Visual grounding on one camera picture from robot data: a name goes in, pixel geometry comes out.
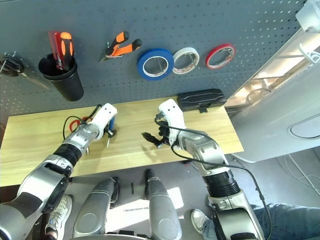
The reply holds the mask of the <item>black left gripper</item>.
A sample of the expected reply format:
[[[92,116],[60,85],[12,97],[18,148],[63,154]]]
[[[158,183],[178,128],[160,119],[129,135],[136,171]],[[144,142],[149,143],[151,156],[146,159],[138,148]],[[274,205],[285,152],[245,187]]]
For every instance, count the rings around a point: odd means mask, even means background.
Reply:
[[[117,130],[113,129],[113,120],[112,119],[109,121],[109,123],[104,128],[104,133],[106,133],[109,138],[113,138],[117,134]]]

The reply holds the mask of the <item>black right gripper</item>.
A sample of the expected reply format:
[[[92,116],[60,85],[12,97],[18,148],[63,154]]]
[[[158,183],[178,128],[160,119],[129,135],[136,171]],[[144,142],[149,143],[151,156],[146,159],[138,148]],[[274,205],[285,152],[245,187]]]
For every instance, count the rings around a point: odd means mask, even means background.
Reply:
[[[153,144],[156,144],[157,148],[161,148],[163,145],[170,146],[170,128],[167,121],[155,119],[155,123],[159,126],[159,136],[162,137],[161,140],[158,140],[155,136],[151,135],[148,132],[143,132],[141,135],[143,138]]]

